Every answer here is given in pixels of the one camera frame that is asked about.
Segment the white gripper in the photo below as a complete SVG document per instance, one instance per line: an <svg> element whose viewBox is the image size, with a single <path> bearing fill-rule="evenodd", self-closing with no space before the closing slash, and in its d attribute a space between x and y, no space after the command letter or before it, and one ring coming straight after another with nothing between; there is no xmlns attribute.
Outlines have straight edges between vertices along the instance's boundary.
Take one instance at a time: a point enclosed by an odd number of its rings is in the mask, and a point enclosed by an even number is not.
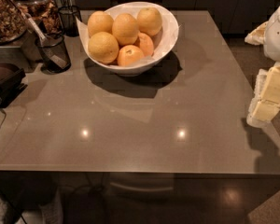
<svg viewBox="0 0 280 224"><path fill-rule="evenodd" d="M277 62L257 74L254 98L246 122L256 128L269 124L280 111L280 6L263 24L245 37L250 45L262 45L266 57Z"/></svg>

